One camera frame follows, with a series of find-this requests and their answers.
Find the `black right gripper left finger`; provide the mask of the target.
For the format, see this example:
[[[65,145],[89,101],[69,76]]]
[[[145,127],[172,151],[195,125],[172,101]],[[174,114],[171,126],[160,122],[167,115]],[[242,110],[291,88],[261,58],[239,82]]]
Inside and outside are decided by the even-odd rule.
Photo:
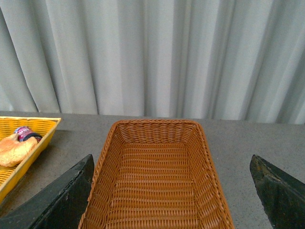
[[[94,161],[84,157],[26,203],[0,219],[2,229],[76,229],[88,204]]]

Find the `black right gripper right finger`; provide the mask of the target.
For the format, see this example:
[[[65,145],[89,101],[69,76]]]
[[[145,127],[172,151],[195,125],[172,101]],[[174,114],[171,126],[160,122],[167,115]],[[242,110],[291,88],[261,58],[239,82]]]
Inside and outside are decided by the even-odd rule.
[[[305,184],[253,155],[250,172],[256,192],[274,229],[303,229],[305,227]]]

